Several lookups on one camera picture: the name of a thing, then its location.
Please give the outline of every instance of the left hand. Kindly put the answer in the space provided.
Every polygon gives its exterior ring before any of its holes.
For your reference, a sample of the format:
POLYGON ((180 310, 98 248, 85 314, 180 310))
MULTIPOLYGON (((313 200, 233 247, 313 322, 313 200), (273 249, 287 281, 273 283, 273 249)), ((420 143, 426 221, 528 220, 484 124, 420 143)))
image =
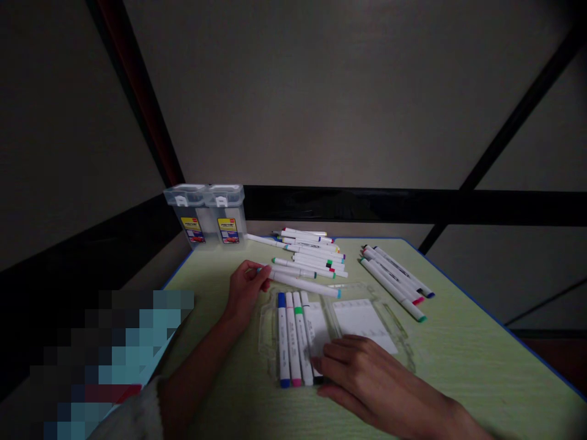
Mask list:
POLYGON ((249 325, 259 290, 269 289, 271 266, 245 260, 231 275, 231 288, 223 318, 232 320, 242 331, 249 325))

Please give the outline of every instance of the floor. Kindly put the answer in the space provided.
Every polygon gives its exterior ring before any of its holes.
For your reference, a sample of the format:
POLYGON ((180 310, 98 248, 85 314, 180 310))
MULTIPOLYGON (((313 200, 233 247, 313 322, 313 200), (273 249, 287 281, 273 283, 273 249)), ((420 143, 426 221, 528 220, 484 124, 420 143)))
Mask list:
POLYGON ((587 339, 522 339, 561 376, 587 395, 587 339))

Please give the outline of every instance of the blue marker cap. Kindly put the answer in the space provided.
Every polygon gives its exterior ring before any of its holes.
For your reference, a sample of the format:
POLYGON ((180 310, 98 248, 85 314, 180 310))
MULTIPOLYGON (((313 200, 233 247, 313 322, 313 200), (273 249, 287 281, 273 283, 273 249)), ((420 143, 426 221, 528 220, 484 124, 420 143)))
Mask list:
POLYGON ((286 308, 286 294, 283 292, 279 292, 277 294, 277 307, 281 309, 282 307, 286 308))

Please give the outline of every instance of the light green tabletop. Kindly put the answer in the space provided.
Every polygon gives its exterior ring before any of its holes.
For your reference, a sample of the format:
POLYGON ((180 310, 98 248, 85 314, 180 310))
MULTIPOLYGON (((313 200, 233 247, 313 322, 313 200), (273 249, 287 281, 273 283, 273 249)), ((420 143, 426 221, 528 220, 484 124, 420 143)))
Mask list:
MULTIPOLYGON (((530 439, 572 436, 587 403, 535 355, 487 315, 406 241, 340 238, 349 278, 377 285, 358 263, 361 245, 380 246, 436 294, 419 308, 417 323, 397 303, 393 312, 418 352, 416 374, 461 402, 483 426, 530 439)), ((269 263, 291 252, 248 241, 243 251, 195 251, 166 289, 193 290, 193 312, 162 366, 169 376, 219 319, 229 276, 244 259, 269 263)), ((318 278, 321 284, 332 280, 318 278)), ((380 295, 385 291, 378 290, 380 295)), ((267 301, 261 292, 259 304, 267 301)), ((196 416, 194 438, 385 438, 353 414, 316 396, 315 387, 280 389, 258 349, 259 305, 196 416)))

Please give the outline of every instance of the clear plastic tray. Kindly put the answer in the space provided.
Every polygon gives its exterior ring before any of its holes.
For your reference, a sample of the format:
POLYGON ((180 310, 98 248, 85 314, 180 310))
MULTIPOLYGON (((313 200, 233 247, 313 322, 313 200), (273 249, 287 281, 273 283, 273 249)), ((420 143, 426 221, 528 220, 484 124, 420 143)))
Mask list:
MULTIPOLYGON (((308 293, 310 302, 319 301, 322 306, 322 312, 324 313, 330 339, 332 340, 342 336, 341 327, 336 319, 333 304, 339 301, 356 299, 368 300, 373 305, 379 319, 381 319, 383 326, 398 350, 398 353, 393 356, 409 371, 416 373, 416 365, 422 365, 422 363, 420 362, 421 360, 419 359, 418 352, 413 347, 413 338, 410 338, 407 329, 402 326, 402 323, 397 318, 392 308, 389 307, 389 302, 394 301, 394 299, 389 297, 387 292, 382 291, 378 284, 355 282, 333 284, 330 286, 342 290, 340 299, 317 295, 315 293, 308 293)), ((279 351, 277 295, 279 292, 292 291, 291 287, 285 285, 272 286, 269 291, 268 300, 261 306, 259 312, 259 354, 267 361, 267 373, 276 383, 276 386, 279 383, 277 364, 279 351)))

